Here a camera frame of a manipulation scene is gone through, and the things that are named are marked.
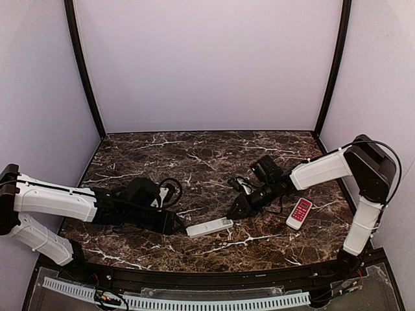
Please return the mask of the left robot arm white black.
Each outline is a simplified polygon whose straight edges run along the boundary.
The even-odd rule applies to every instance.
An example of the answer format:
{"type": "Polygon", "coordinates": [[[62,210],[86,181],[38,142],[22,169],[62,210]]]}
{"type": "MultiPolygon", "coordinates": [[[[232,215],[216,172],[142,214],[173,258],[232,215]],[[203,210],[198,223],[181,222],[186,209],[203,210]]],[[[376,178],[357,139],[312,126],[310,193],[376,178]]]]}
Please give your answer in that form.
{"type": "Polygon", "coordinates": [[[130,224],[163,235],[184,230],[170,207],[182,196],[182,186],[173,178],[155,183],[134,178],[114,189],[76,188],[31,178],[9,164],[1,172],[1,235],[26,244],[33,251],[65,266],[82,262],[79,243],[58,236],[33,219],[31,212],[81,220],[95,225],[120,227],[130,224]]]}

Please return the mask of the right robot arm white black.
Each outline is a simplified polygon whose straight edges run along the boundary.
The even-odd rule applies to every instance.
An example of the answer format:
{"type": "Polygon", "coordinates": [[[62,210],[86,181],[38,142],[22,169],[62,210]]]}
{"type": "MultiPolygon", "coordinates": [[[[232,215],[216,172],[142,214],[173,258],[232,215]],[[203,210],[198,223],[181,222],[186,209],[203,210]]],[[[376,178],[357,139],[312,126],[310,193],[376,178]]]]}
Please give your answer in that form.
{"type": "Polygon", "coordinates": [[[305,159],[286,172],[269,155],[252,163],[250,170],[262,184],[238,183],[237,178],[229,180],[228,183],[239,191],[226,214],[229,220],[256,216],[273,201],[320,184],[340,183],[345,178],[354,180],[359,189],[359,201],[348,234],[337,253],[333,272],[342,278],[350,276],[362,264],[368,241],[378,230],[403,173],[396,151],[365,134],[336,150],[305,159]]]}

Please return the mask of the white air conditioner remote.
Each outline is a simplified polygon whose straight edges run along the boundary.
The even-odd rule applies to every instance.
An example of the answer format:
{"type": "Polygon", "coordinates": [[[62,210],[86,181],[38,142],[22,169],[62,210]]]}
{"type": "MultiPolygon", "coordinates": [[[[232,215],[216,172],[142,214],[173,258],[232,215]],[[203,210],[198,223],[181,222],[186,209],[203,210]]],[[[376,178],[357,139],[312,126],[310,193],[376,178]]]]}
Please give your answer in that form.
{"type": "Polygon", "coordinates": [[[189,226],[186,228],[186,233],[189,238],[196,238],[232,228],[233,225],[233,220],[227,219],[226,217],[218,218],[216,220],[189,226]]]}

